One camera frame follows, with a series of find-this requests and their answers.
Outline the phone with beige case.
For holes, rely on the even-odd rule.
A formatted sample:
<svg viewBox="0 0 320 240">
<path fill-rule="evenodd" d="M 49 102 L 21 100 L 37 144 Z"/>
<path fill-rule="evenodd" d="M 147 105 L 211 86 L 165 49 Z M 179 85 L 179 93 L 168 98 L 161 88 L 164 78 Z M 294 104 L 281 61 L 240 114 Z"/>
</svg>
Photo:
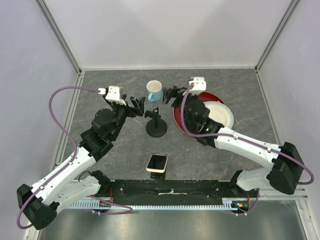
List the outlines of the phone with beige case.
<svg viewBox="0 0 320 240">
<path fill-rule="evenodd" d="M 166 171 L 168 156 L 165 154 L 152 154 L 147 165 L 146 171 L 162 174 Z"/>
</svg>

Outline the black round-base phone holder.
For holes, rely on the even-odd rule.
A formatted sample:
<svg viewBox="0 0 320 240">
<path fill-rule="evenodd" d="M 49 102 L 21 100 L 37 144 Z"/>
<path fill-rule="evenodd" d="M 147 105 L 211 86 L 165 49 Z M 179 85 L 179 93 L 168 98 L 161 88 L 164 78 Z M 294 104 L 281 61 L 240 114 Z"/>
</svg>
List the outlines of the black round-base phone holder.
<svg viewBox="0 0 320 240">
<path fill-rule="evenodd" d="M 146 132 L 149 136 L 153 138 L 160 138 L 166 134 L 168 126 L 167 123 L 161 118 L 158 107 L 153 111 L 146 110 L 144 117 L 151 118 L 146 125 Z"/>
</svg>

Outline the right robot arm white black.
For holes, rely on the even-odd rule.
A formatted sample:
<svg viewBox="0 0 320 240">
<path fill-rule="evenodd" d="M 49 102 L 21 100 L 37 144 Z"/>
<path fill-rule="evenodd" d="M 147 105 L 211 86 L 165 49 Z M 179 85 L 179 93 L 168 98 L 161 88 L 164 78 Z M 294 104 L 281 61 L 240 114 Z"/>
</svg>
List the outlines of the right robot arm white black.
<svg viewBox="0 0 320 240">
<path fill-rule="evenodd" d="M 273 188 L 286 195 L 295 193 L 304 163 L 294 144 L 271 144 L 239 134 L 211 119 L 210 110 L 199 96 L 185 91 L 185 87 L 176 86 L 165 89 L 162 101 L 174 99 L 172 107 L 180 110 L 182 129 L 189 136 L 204 146 L 227 150 L 261 165 L 255 170 L 236 171 L 229 184 L 233 196 L 258 188 Z"/>
</svg>

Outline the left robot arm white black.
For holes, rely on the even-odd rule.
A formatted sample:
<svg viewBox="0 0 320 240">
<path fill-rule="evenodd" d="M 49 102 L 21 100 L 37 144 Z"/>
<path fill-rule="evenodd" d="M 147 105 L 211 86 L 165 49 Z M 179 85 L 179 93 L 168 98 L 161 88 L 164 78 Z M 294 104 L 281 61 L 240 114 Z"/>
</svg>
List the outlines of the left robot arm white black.
<svg viewBox="0 0 320 240">
<path fill-rule="evenodd" d="M 110 180 L 99 170 L 79 183 L 70 182 L 111 150 L 127 118 L 143 116 L 146 99 L 130 97 L 132 106 L 123 98 L 105 100 L 110 108 L 96 112 L 91 127 L 80 135 L 81 142 L 74 144 L 71 155 L 41 180 L 31 186 L 22 184 L 17 189 L 18 215 L 25 215 L 36 230 L 47 227 L 62 210 L 78 200 L 109 193 Z"/>
</svg>

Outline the black folding phone stand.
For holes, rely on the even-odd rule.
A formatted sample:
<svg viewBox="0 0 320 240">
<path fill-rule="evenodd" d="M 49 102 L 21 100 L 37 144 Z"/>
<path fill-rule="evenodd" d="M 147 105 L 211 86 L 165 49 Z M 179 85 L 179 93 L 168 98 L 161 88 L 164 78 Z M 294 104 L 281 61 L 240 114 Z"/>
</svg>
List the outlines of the black folding phone stand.
<svg viewBox="0 0 320 240">
<path fill-rule="evenodd" d="M 164 173 L 151 172 L 150 178 L 154 180 L 164 180 L 166 177 L 166 171 Z"/>
</svg>

